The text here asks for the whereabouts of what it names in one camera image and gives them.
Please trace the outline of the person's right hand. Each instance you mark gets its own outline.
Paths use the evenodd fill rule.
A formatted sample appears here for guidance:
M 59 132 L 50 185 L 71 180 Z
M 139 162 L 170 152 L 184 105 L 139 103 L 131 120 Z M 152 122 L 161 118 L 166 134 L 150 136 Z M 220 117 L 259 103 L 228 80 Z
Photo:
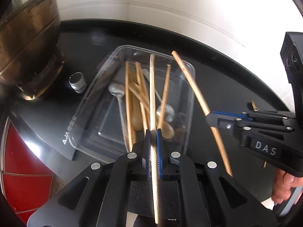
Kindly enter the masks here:
M 291 188 L 302 187 L 302 177 L 295 177 L 281 169 L 276 171 L 273 180 L 272 200 L 281 204 L 291 196 Z

